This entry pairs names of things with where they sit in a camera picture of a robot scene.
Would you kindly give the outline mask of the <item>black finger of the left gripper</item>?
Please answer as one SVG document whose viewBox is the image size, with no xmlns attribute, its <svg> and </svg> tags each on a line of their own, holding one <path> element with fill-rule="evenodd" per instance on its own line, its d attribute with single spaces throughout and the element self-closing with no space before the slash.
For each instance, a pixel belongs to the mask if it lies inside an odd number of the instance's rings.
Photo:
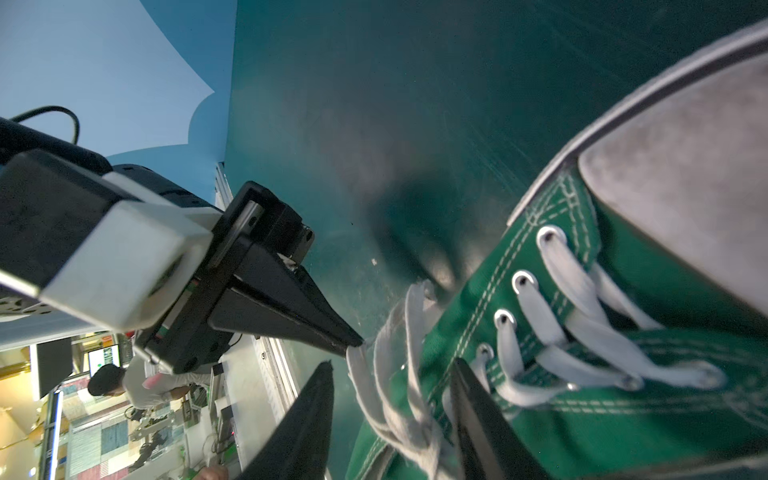
<svg viewBox="0 0 768 480">
<path fill-rule="evenodd" d="M 235 270 L 234 284 L 230 289 L 248 293 L 268 302 L 281 311 L 298 314 L 310 319 L 321 313 L 328 315 L 339 326 L 348 325 L 330 306 L 324 295 L 302 266 L 290 269 L 277 253 L 252 243 Z M 354 345 L 363 344 L 362 337 L 354 330 Z"/>
<path fill-rule="evenodd" d="M 281 311 L 237 289 L 226 289 L 207 319 L 214 330 L 297 341 L 344 356 L 354 345 L 354 330 L 323 313 L 310 319 Z"/>
</svg>

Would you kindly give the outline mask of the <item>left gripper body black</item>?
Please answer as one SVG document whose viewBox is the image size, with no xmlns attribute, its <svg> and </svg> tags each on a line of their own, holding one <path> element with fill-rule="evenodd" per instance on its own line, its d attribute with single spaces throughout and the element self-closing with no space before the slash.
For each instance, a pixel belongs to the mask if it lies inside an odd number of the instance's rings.
<svg viewBox="0 0 768 480">
<path fill-rule="evenodd" d="M 281 265 L 305 258 L 314 232 L 272 191 L 246 182 L 213 229 L 214 241 L 181 296 L 157 323 L 134 337 L 134 354 L 161 373 L 180 374 L 215 364 L 229 350 L 233 333 L 210 324 L 226 291 L 255 267 L 261 249 Z"/>
</svg>

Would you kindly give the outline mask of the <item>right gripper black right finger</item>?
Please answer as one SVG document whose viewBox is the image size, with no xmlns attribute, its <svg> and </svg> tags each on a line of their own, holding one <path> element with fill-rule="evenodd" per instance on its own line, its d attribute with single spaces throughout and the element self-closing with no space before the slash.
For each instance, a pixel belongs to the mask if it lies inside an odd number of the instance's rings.
<svg viewBox="0 0 768 480">
<path fill-rule="evenodd" d="M 469 364 L 451 364 L 452 421 L 464 479 L 547 479 L 549 475 L 514 434 Z"/>
</svg>

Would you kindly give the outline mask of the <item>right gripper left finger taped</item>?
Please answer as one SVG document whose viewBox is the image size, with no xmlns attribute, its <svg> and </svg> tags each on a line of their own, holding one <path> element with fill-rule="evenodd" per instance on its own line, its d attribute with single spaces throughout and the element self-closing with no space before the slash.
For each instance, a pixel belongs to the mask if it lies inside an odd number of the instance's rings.
<svg viewBox="0 0 768 480">
<path fill-rule="evenodd" d="M 241 479 L 323 479 L 331 442 L 333 367 L 320 363 Z"/>
</svg>

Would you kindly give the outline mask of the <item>green canvas sneaker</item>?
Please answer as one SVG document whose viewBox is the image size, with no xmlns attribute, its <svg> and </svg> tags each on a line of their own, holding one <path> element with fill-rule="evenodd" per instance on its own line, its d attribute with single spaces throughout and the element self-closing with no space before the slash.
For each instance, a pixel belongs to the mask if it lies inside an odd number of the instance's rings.
<svg viewBox="0 0 768 480">
<path fill-rule="evenodd" d="M 767 25 L 570 141 L 440 310 L 412 285 L 347 368 L 350 479 L 767 475 Z"/>
</svg>

